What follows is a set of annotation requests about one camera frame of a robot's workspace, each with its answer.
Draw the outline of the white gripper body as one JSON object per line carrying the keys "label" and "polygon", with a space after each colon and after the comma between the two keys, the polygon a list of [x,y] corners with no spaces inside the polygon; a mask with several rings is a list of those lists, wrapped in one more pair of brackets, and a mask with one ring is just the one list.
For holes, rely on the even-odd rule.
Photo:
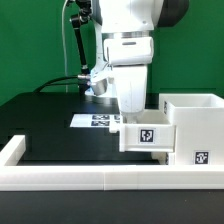
{"label": "white gripper body", "polygon": [[123,116],[140,116],[145,108],[147,66],[113,68],[119,111]]}

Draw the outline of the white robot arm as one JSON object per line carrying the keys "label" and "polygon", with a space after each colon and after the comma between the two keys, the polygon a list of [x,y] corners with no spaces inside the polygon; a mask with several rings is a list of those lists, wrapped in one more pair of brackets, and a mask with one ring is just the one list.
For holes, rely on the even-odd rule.
{"label": "white robot arm", "polygon": [[189,4],[190,0],[91,0],[96,35],[94,94],[115,98],[124,117],[140,116],[145,108],[147,66],[154,54],[150,33],[175,26]]}

